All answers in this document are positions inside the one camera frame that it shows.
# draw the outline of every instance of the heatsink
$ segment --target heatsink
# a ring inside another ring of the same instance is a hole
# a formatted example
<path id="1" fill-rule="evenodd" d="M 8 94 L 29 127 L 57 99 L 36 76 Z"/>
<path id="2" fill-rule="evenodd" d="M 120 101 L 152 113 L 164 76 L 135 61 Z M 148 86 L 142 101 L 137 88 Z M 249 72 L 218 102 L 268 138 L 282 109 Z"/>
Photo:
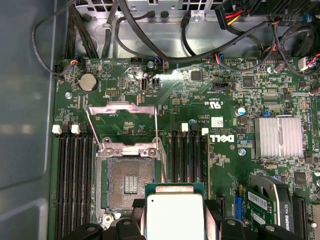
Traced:
<path id="1" fill-rule="evenodd" d="M 302 157 L 299 117 L 256 118 L 255 154 L 258 157 Z"/>

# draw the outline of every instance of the barcode sticker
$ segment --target barcode sticker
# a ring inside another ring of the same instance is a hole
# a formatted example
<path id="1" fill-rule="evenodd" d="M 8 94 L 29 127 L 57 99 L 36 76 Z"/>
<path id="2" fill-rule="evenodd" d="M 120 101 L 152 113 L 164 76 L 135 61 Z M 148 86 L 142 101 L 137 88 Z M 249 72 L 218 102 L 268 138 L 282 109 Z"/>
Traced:
<path id="1" fill-rule="evenodd" d="M 266 200 L 263 200 L 261 197 L 258 197 L 251 192 L 248 192 L 248 198 L 251 202 L 254 202 L 259 207 L 263 208 L 264 210 L 268 210 L 268 204 Z"/>
<path id="2" fill-rule="evenodd" d="M 260 217 L 259 215 L 255 214 L 255 213 L 253 213 L 253 219 L 260 225 L 266 224 L 266 221 L 262 217 Z"/>

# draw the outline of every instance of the yellow wire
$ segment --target yellow wire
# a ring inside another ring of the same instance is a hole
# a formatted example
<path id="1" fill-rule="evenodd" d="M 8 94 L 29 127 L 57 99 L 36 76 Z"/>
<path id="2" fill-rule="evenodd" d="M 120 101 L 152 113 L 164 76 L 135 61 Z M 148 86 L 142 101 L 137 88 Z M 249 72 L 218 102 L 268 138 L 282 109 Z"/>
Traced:
<path id="1" fill-rule="evenodd" d="M 233 24 L 235 21 L 237 21 L 237 19 L 240 17 L 240 15 L 239 16 L 236 16 L 234 19 L 232 19 L 230 22 L 228 22 L 228 26 L 230 26 L 231 24 Z"/>

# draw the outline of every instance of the green circuit board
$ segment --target green circuit board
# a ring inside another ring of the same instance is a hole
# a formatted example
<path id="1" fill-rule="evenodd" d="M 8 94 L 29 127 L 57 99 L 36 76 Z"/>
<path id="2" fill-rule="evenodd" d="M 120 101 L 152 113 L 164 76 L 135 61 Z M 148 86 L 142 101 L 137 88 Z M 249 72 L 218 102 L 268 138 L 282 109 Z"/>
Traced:
<path id="1" fill-rule="evenodd" d="M 299 59 L 293 59 L 297 66 Z M 65 67 L 70 61 L 60 64 Z M 318 96 L 310 96 L 309 89 L 320 80 L 319 75 L 303 78 L 284 70 L 274 73 L 277 61 L 268 61 L 252 72 L 230 72 L 215 63 L 200 59 L 192 63 L 175 64 L 153 62 L 140 59 L 87 59 L 87 73 L 98 80 L 97 90 L 85 93 L 79 87 L 79 69 L 74 66 L 63 79 L 56 82 L 54 124 L 68 125 L 88 122 L 88 107 L 102 107 L 110 102 L 129 102 L 137 106 L 155 106 L 157 110 L 157 129 L 167 153 L 167 180 L 171 181 L 171 136 L 172 125 L 197 123 L 202 142 L 199 156 L 203 163 L 202 180 L 205 184 L 205 197 L 215 199 L 216 195 L 225 197 L 225 217 L 235 218 L 235 196 L 241 194 L 240 185 L 246 186 L 249 175 L 276 177 L 289 187 L 290 193 L 306 198 L 307 214 L 312 215 L 312 204 L 320 199 L 316 197 L 318 178 L 314 174 L 319 168 L 320 141 L 320 102 Z M 225 63 L 233 68 L 244 69 L 257 63 L 255 58 L 227 58 Z M 148 83 L 142 90 L 141 78 L 148 73 Z M 237 116 L 239 107 L 245 108 L 244 116 Z M 302 147 L 305 157 L 257 157 L 255 152 L 256 118 L 275 118 L 286 115 L 300 117 Z M 132 145 L 150 143 L 156 136 L 154 116 L 148 114 L 101 114 L 94 116 L 93 123 L 101 139 L 108 136 L 112 142 Z M 108 164 L 102 166 L 101 199 L 95 198 L 96 169 L 95 153 L 98 150 L 92 137 L 90 173 L 91 186 L 87 195 L 88 221 L 97 222 L 95 202 L 101 201 L 107 207 Z M 57 189 L 59 186 L 59 156 L 61 146 L 58 137 L 54 137 L 53 163 L 51 179 L 51 209 L 49 236 L 54 239 L 57 231 Z M 245 149 L 240 155 L 239 149 Z M 155 163 L 154 178 L 161 181 L 161 164 Z M 295 173 L 305 173 L 305 179 L 295 181 Z M 313 231 L 308 227 L 309 239 L 314 239 Z"/>

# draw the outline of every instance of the white label sticker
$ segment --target white label sticker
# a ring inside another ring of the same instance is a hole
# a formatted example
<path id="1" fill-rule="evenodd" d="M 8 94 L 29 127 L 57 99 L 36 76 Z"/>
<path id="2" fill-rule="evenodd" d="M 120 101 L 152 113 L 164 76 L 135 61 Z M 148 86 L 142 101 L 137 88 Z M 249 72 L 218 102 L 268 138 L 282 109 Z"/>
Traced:
<path id="1" fill-rule="evenodd" d="M 266 224 L 266 221 L 262 217 L 260 217 L 259 215 L 255 214 L 255 213 L 253 213 L 253 219 L 260 225 Z"/>
<path id="2" fill-rule="evenodd" d="M 223 128 L 224 127 L 224 117 L 223 116 L 211 117 L 211 127 L 212 128 Z"/>
<path id="3" fill-rule="evenodd" d="M 258 197 L 251 192 L 248 192 L 248 198 L 251 202 L 257 204 L 259 207 L 263 208 L 264 210 L 268 210 L 268 204 L 266 200 L 263 200 L 261 197 Z"/>

